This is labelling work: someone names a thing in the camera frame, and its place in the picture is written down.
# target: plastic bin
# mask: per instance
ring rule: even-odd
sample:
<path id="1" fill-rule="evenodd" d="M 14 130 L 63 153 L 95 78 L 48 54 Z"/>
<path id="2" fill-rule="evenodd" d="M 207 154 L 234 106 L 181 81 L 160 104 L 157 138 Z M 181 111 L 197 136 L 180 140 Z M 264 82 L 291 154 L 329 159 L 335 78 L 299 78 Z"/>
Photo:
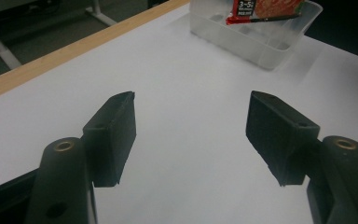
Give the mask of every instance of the plastic bin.
<path id="1" fill-rule="evenodd" d="M 287 21 L 226 25 L 232 0 L 191 0 L 190 30 L 244 60 L 273 70 L 286 60 L 322 7 L 306 1 L 302 15 Z"/>

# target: table surface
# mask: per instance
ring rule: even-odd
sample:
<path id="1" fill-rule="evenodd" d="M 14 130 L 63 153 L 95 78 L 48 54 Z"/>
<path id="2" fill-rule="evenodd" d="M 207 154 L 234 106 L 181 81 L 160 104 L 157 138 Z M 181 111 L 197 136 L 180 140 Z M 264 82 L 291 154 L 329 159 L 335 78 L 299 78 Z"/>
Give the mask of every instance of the table surface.
<path id="1" fill-rule="evenodd" d="M 282 98 L 320 139 L 358 141 L 358 57 L 303 37 L 265 71 L 192 35 L 186 1 L 144 15 L 157 19 L 0 77 L 0 184 L 38 167 L 52 141 L 80 137 L 110 96 L 135 91 L 138 135 L 120 185 L 95 191 L 100 223 L 312 223 L 308 180 L 279 187 L 247 141 L 250 92 Z"/>

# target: brass insert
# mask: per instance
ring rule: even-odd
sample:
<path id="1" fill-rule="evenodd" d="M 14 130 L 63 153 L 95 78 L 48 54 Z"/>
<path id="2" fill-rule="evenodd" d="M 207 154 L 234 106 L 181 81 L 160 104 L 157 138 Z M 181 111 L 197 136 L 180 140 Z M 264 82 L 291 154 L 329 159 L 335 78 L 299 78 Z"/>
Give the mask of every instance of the brass insert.
<path id="1" fill-rule="evenodd" d="M 54 147 L 54 150 L 55 151 L 66 151 L 66 150 L 69 150 L 71 148 L 73 148 L 75 145 L 74 142 L 70 142 L 70 141 L 66 141 L 66 142 L 60 142 L 59 144 L 57 144 L 55 147 Z"/>
<path id="2" fill-rule="evenodd" d="M 348 141 L 346 139 L 337 139 L 335 142 L 334 142 L 337 146 L 341 147 L 341 148 L 344 148 L 344 149 L 347 149 L 347 150 L 354 150 L 356 149 L 356 145 L 351 142 L 351 141 Z"/>

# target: red package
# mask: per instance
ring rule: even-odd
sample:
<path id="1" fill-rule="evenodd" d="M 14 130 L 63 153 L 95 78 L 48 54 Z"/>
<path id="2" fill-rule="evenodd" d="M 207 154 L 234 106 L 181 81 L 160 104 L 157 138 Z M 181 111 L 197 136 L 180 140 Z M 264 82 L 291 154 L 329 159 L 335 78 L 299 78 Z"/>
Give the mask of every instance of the red package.
<path id="1" fill-rule="evenodd" d="M 304 0 L 234 0 L 226 24 L 281 21 L 298 17 Z"/>

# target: table edge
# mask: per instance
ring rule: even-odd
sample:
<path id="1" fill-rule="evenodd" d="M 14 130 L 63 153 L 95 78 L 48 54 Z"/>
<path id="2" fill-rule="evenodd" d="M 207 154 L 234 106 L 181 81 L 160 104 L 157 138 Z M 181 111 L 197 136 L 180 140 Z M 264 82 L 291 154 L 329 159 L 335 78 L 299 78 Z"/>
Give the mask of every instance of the table edge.
<path id="1" fill-rule="evenodd" d="M 190 0 L 167 1 L 113 26 L 103 29 L 100 32 L 82 38 L 68 46 L 57 49 L 16 69 L 8 71 L 0 75 L 0 95 L 13 90 L 21 84 L 40 76 L 47 71 L 88 52 L 91 49 L 95 49 L 102 44 L 117 38 L 118 36 L 124 35 L 149 21 L 175 10 L 189 3 L 189 1 Z"/>

